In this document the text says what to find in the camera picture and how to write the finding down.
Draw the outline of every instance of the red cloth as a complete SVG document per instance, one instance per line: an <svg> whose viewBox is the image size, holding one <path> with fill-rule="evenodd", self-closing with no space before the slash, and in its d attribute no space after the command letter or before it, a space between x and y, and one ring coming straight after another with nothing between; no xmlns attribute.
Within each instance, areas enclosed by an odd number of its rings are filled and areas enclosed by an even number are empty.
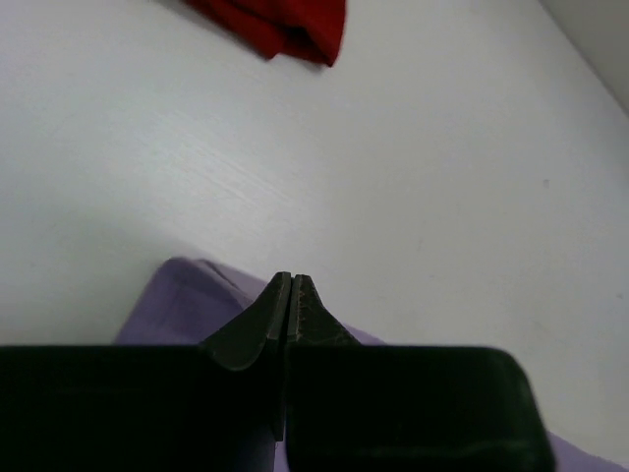
<svg viewBox="0 0 629 472"><path fill-rule="evenodd" d="M279 52L332 66L345 24L345 0L186 0L241 36L264 57Z"/></svg>

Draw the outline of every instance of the purple cloth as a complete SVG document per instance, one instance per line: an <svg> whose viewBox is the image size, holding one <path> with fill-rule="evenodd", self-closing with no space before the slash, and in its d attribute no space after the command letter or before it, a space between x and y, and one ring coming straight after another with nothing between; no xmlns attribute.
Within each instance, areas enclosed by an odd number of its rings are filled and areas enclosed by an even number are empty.
<svg viewBox="0 0 629 472"><path fill-rule="evenodd" d="M155 273L123 326L117 344L196 344L238 316L266 285L233 268L207 261L171 259ZM381 341L349 329L363 344ZM627 472L549 433L561 472ZM275 472L288 472L284 443Z"/></svg>

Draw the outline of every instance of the black object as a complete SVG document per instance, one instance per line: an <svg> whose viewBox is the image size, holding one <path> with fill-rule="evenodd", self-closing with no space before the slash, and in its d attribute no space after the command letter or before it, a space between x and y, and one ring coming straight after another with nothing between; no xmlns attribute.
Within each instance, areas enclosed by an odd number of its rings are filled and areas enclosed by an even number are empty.
<svg viewBox="0 0 629 472"><path fill-rule="evenodd" d="M2 470L267 472L285 424L293 472L554 470L512 357L362 346L305 275L199 346L0 348Z"/></svg>

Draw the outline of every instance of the red towel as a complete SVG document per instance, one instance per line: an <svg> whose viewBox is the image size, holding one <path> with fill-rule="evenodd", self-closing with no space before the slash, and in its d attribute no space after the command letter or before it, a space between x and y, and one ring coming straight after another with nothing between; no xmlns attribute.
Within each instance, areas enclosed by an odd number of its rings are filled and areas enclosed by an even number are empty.
<svg viewBox="0 0 629 472"><path fill-rule="evenodd" d="M268 59L283 52L332 66L338 57L345 0L186 1Z"/></svg>

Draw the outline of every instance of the tabletop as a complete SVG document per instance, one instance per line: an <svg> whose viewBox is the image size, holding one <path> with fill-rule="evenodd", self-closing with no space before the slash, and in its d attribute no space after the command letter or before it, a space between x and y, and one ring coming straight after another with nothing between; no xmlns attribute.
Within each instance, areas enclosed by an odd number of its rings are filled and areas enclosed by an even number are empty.
<svg viewBox="0 0 629 472"><path fill-rule="evenodd" d="M0 9L1 342L110 342L172 256L307 273L629 463L629 120L535 0L350 1L331 69L175 0Z"/></svg>

